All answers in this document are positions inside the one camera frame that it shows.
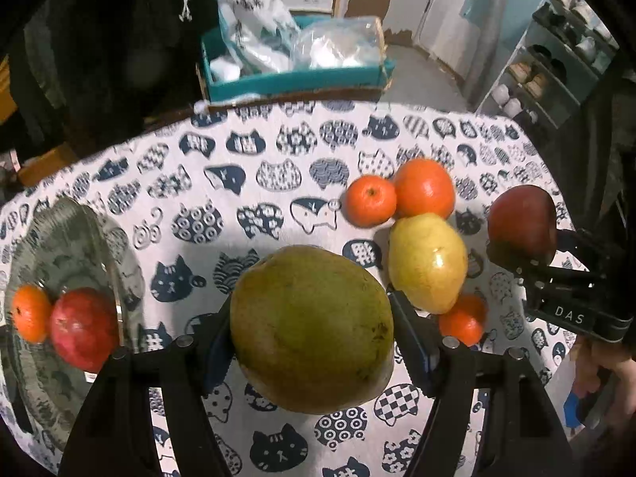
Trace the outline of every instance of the clear glass bowl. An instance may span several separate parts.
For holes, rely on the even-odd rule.
[[[117,308],[120,344],[132,349],[130,317],[122,307],[122,279],[93,210],[62,197],[52,208],[37,213],[15,250],[4,298],[9,356],[22,398],[63,450],[90,384],[81,369],[55,353],[49,339],[31,344],[15,330],[11,302],[16,290],[28,283],[43,285],[52,300],[80,287],[93,287],[110,296]]]

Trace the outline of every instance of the concrete floor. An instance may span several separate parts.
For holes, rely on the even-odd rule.
[[[396,68],[393,83],[381,101],[426,105],[441,111],[466,111],[455,80],[438,63],[405,46],[389,46],[387,56],[396,62]]]

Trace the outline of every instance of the orange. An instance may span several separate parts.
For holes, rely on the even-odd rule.
[[[53,312],[51,301],[37,285],[23,285],[11,303],[12,321],[20,336],[30,343],[42,343],[48,336],[48,322]]]
[[[451,335],[466,346],[477,344],[483,336],[487,306],[474,294],[462,294],[446,314],[438,317],[438,326],[443,336]]]
[[[347,189],[343,211],[354,226],[377,226],[393,216],[396,202],[392,182],[379,175],[364,175]]]
[[[397,171],[393,184],[400,217],[436,213],[445,220],[455,208],[453,182],[444,167],[432,159],[407,161]]]

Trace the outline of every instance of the cat print tablecloth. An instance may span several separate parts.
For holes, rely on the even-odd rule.
[[[503,117],[352,101],[194,116],[84,159],[8,203],[0,213],[2,300],[15,245],[33,213],[63,194],[101,218],[122,273],[126,307],[142,317],[130,332],[138,350],[161,349],[192,333],[202,317],[217,311],[241,272],[283,245],[322,246],[386,283],[386,226],[352,226],[340,198],[360,175],[388,178],[419,156],[444,165],[456,186],[449,222],[469,252],[464,288],[489,303],[487,333],[474,349],[521,347],[547,383],[574,335],[524,315],[523,288],[486,257],[485,216],[507,188],[532,183],[552,195],[559,227],[571,223],[532,143]],[[557,254],[554,264],[580,267],[567,254]],[[0,413],[18,443],[56,471],[61,453],[47,427],[38,425],[35,436],[21,432],[2,390]],[[161,393],[150,394],[161,467],[174,477],[179,470]],[[432,401],[411,384],[396,349],[395,370],[381,396],[335,414],[280,409],[236,363],[204,403],[233,475],[377,477],[405,470]],[[487,407],[488,393],[475,391],[458,475],[472,471]]]

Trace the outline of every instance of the apple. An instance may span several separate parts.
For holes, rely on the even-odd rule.
[[[111,352],[119,346],[115,304],[90,287],[60,296],[50,321],[55,352],[83,371],[99,372]]]
[[[557,252],[557,210],[552,197],[538,186],[524,184],[501,194],[488,214],[491,243],[503,243],[530,258],[549,264]]]

